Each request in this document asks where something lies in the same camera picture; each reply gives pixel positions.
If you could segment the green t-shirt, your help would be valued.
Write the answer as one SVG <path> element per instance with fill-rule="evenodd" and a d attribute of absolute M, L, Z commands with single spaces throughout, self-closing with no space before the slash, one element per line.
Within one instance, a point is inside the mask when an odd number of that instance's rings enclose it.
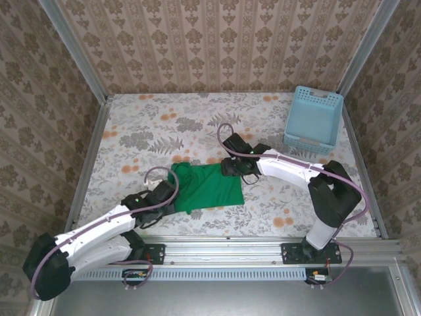
<path fill-rule="evenodd" d="M 190 214 L 194 210 L 214 207 L 236 206 L 245 203 L 241 179 L 224 176 L 220 163 L 191 165 L 188 162 L 174 163 L 168 181 L 175 183 L 178 177 L 179 190 L 174 207 L 177 213 Z"/>

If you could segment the floral tablecloth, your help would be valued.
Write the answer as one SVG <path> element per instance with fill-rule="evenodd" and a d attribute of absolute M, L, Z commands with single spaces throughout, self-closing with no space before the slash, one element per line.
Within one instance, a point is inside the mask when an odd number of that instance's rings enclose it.
<path fill-rule="evenodd" d="M 219 140 L 237 132 L 251 145 L 311 163 L 340 162 L 355 184 L 360 176 L 345 127 L 335 149 L 319 155 L 283 144 L 292 93 L 125 94 L 113 97 L 78 224 L 85 225 L 160 180 L 174 163 L 209 165 L 227 153 Z M 310 195 L 272 177 L 241 180 L 245 203 L 163 218 L 147 229 L 165 236 L 302 237 L 315 215 Z"/>

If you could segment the small black electronics board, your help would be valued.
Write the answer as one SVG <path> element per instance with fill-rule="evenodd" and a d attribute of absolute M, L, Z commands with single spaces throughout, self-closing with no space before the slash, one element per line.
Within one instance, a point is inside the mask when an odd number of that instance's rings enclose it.
<path fill-rule="evenodd" d="M 326 284 L 332 281 L 332 276 L 328 268 L 305 269 L 305 282 L 310 285 Z"/>
<path fill-rule="evenodd" d="M 122 282 L 127 286 L 140 286 L 148 279 L 149 268 L 124 269 L 122 271 Z"/>

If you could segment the light blue plastic basket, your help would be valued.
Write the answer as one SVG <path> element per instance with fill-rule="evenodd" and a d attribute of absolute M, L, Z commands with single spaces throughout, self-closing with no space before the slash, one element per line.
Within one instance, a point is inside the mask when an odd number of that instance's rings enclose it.
<path fill-rule="evenodd" d="M 326 155 L 337 144 L 343 96 L 297 86 L 284 131 L 284 144 Z"/>

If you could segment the grey metal sheet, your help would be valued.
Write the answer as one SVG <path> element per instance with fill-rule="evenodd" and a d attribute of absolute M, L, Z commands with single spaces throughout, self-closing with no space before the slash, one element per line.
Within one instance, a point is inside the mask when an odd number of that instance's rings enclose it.
<path fill-rule="evenodd" d="M 311 288 L 295 282 L 76 282 L 52 316 L 403 316 L 389 286 Z"/>

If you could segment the aluminium table side rail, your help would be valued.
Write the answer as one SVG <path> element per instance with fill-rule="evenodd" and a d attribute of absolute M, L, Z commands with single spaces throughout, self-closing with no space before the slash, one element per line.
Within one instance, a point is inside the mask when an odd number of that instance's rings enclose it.
<path fill-rule="evenodd" d="M 370 207 L 369 208 L 370 216 L 372 218 L 372 222 L 374 224 L 376 234 L 378 237 L 382 239 L 388 239 L 389 236 L 385 228 L 384 220 L 382 219 L 382 214 L 380 212 L 380 208 L 378 206 L 378 202 L 377 202 L 373 187 L 371 185 L 371 181 L 370 181 L 368 172 L 366 170 L 366 166 L 364 164 L 364 160 L 359 148 L 358 140 L 353 130 L 353 125 L 351 123 L 351 119 L 349 117 L 349 114 L 347 112 L 345 105 L 343 105 L 342 116 L 343 116 L 343 121 L 344 121 L 346 131 L 347 131 L 347 135 L 349 138 L 349 142 L 351 145 L 351 149 L 355 158 L 355 164 L 359 172 L 362 188 L 364 189 L 364 192 L 366 193 L 369 199 L 368 204 Z"/>
<path fill-rule="evenodd" d="M 82 173 L 79 177 L 74 199 L 68 214 L 68 219 L 64 229 L 65 232 L 74 229 L 78 222 L 113 99 L 114 94 L 108 95 L 105 104 L 100 106 L 93 134 L 87 149 Z"/>

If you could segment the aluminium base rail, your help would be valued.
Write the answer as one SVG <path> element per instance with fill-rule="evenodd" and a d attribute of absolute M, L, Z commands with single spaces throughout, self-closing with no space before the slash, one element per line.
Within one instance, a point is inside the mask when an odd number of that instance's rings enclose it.
<path fill-rule="evenodd" d="M 148 244 L 166 246 L 166 266 L 268 267 L 281 266 L 282 244 L 299 243 L 292 237 L 224 236 L 144 236 Z M 352 267 L 388 267 L 404 265 L 406 259 L 399 241 L 381 238 L 339 238 L 343 267 L 354 251 Z"/>

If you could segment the aluminium frame post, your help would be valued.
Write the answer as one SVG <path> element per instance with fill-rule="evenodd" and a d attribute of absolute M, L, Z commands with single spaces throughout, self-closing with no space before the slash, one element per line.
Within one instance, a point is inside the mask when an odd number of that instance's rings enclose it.
<path fill-rule="evenodd" d="M 382 0 L 367 31 L 365 32 L 358 49 L 355 51 L 347 70 L 338 85 L 337 93 L 345 97 L 378 42 L 389 19 L 395 12 L 400 0 Z"/>
<path fill-rule="evenodd" d="M 68 52 L 74 59 L 77 67 L 82 73 L 99 105 L 102 107 L 107 102 L 108 93 L 96 74 L 88 55 L 84 52 L 82 44 L 76 38 L 68 19 L 61 11 L 56 0 L 38 0 L 43 10 L 55 27 L 62 42 L 66 45 Z"/>

